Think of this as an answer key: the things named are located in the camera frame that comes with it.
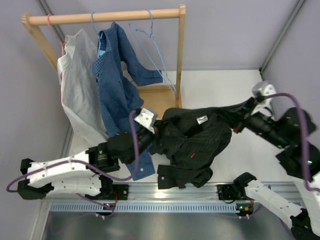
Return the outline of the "black pinstriped shirt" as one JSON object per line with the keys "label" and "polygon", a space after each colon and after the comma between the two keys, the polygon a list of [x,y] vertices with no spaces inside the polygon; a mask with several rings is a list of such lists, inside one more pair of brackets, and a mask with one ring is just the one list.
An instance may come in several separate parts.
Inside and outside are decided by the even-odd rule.
{"label": "black pinstriped shirt", "polygon": [[213,176],[214,158],[228,146],[232,131],[255,105],[256,101],[249,98],[225,107],[167,109],[157,121],[156,139],[149,151],[169,160],[168,165],[157,168],[158,189],[205,185]]}

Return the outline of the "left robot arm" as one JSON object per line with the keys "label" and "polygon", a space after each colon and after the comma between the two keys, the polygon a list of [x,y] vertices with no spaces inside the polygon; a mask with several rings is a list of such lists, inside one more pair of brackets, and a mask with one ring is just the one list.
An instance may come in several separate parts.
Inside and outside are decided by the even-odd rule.
{"label": "left robot arm", "polygon": [[138,175],[142,153],[157,135],[156,127],[143,127],[138,133],[118,133],[106,142],[68,157],[44,162],[23,159],[20,165],[23,179],[17,183],[17,192],[24,200],[58,194],[109,199],[114,181],[126,182]]}

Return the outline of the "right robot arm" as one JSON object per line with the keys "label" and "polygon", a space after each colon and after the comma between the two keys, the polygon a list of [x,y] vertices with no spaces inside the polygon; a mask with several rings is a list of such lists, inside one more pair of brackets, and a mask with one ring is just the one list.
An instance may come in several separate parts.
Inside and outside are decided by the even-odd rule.
{"label": "right robot arm", "polygon": [[275,214],[297,240],[320,238],[320,151],[307,137],[316,130],[309,114],[299,107],[289,108],[274,121],[261,112],[246,113],[234,131],[247,128],[280,149],[280,165],[296,186],[304,206],[299,206],[269,189],[249,172],[233,181],[233,194],[249,198]]}

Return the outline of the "light blue hanger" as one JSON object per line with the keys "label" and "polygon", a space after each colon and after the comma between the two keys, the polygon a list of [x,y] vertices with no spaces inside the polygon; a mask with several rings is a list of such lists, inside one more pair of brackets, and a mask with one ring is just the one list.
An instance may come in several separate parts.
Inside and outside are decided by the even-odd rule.
{"label": "light blue hanger", "polygon": [[[173,82],[171,81],[171,79],[169,78],[168,71],[167,71],[167,68],[166,68],[162,53],[161,53],[161,51],[159,49],[159,46],[157,44],[157,41],[156,41],[156,36],[155,36],[155,33],[154,33],[154,16],[153,16],[153,14],[152,14],[150,9],[146,9],[146,11],[148,12],[150,20],[151,20],[150,32],[148,33],[148,32],[146,32],[146,31],[144,31],[142,29],[136,28],[136,26],[131,22],[128,24],[129,29],[132,32],[132,34],[134,35],[135,39],[139,43],[139,45],[142,48],[142,50],[144,51],[144,53],[147,55],[148,59],[151,61],[152,65],[155,67],[155,70],[161,76],[162,81],[168,86],[170,91],[176,96],[178,91],[177,91],[176,87],[174,86]],[[154,47],[155,47],[155,49],[157,51],[157,54],[159,56],[160,61],[161,61],[164,73],[155,64],[153,58],[150,56],[150,54],[149,54],[148,50],[146,49],[145,45],[142,43],[141,38],[138,37],[137,32],[145,34],[147,38],[152,40],[152,43],[153,43],[153,45],[154,45]]]}

